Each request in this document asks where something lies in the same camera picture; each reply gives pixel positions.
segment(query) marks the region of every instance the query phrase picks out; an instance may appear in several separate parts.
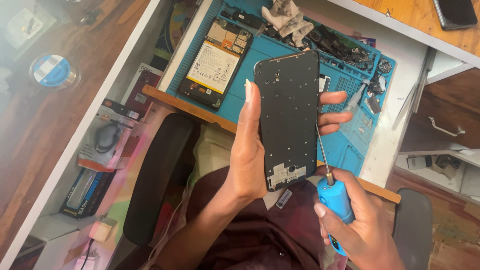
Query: phone parts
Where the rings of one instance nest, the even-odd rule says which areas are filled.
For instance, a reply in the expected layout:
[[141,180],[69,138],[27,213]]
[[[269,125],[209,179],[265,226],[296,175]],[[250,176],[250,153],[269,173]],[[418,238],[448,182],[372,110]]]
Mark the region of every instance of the phone parts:
[[267,188],[273,192],[316,170],[319,54],[302,51],[256,63]]

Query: battery label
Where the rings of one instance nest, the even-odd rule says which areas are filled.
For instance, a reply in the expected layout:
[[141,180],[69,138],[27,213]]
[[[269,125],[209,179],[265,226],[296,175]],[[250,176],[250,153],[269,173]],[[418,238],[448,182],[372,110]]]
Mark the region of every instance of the battery label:
[[204,41],[187,79],[223,94],[240,56]]

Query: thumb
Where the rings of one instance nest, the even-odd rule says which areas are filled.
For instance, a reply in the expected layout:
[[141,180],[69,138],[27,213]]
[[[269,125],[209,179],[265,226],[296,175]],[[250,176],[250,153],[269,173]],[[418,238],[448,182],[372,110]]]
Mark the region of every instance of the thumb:
[[361,240],[360,236],[320,201],[315,200],[313,208],[325,230],[342,245],[343,249],[347,252],[354,250]]
[[260,90],[255,83],[245,80],[245,103],[240,111],[237,135],[256,138],[260,123]]

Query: opened smartphone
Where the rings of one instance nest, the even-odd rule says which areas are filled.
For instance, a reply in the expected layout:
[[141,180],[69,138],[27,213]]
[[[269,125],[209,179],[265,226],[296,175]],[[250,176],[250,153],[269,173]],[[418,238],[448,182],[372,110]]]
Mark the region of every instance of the opened smartphone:
[[260,129],[270,192],[316,170],[319,53],[302,51],[255,64],[260,89]]
[[471,0],[433,0],[443,30],[472,27],[477,16]]

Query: screwdriver handle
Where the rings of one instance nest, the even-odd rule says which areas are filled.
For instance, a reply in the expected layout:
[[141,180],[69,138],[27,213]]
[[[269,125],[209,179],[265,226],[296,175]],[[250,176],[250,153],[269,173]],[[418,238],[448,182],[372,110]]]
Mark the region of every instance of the screwdriver handle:
[[[350,199],[347,194],[345,184],[341,181],[335,181],[334,185],[328,185],[327,178],[324,177],[317,184],[318,198],[320,202],[331,209],[345,224],[350,224],[355,220]],[[330,243],[335,251],[346,256],[340,243],[330,234]]]

